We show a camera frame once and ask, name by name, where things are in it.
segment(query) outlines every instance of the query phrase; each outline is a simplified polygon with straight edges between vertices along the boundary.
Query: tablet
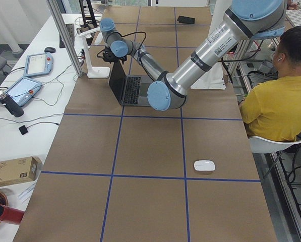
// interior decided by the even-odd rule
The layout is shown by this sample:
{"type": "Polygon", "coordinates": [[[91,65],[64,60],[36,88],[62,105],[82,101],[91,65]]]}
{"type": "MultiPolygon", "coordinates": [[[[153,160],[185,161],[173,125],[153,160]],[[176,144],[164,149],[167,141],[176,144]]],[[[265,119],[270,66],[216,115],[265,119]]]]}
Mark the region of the tablet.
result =
{"type": "Polygon", "coordinates": [[[42,83],[28,77],[16,81],[7,93],[19,105],[24,106],[41,88],[42,83]]]}
{"type": "Polygon", "coordinates": [[[50,53],[31,54],[26,58],[25,77],[37,77],[50,73],[53,66],[53,57],[50,53]]]}

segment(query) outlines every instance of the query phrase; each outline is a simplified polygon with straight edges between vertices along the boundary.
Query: brown box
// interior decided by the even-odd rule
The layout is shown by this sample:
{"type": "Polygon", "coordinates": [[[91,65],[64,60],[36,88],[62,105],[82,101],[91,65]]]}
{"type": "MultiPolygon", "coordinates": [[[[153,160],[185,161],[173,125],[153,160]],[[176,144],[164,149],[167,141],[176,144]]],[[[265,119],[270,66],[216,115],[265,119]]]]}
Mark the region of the brown box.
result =
{"type": "Polygon", "coordinates": [[[0,162],[0,187],[31,182],[36,179],[38,157],[25,157],[0,162]]]}

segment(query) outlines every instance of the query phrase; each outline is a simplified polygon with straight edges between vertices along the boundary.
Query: white chair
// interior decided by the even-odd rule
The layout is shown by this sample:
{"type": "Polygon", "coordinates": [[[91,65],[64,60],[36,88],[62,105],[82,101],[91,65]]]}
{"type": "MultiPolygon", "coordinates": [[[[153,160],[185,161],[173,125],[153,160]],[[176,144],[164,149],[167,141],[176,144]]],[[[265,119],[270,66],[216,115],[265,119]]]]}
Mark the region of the white chair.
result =
{"type": "Polygon", "coordinates": [[[277,158],[272,163],[267,173],[264,175],[265,178],[270,173],[271,169],[275,166],[277,161],[279,160],[282,151],[289,148],[292,145],[301,144],[301,140],[295,142],[276,142],[272,140],[267,140],[259,136],[251,136],[249,137],[249,143],[250,143],[252,153],[268,154],[268,153],[279,151],[277,158]]]}

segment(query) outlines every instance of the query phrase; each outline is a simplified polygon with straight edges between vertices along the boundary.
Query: computer mouse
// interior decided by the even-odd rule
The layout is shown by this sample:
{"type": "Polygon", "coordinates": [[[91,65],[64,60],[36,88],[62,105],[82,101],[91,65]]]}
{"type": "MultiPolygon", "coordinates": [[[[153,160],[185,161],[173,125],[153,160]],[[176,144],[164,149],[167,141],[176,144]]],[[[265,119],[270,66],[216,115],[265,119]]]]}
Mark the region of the computer mouse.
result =
{"type": "Polygon", "coordinates": [[[215,164],[211,160],[197,160],[194,162],[194,169],[197,171],[214,171],[215,164]]]}
{"type": "Polygon", "coordinates": [[[54,53],[56,51],[56,49],[54,47],[46,47],[44,52],[49,52],[49,53],[54,53]]]}

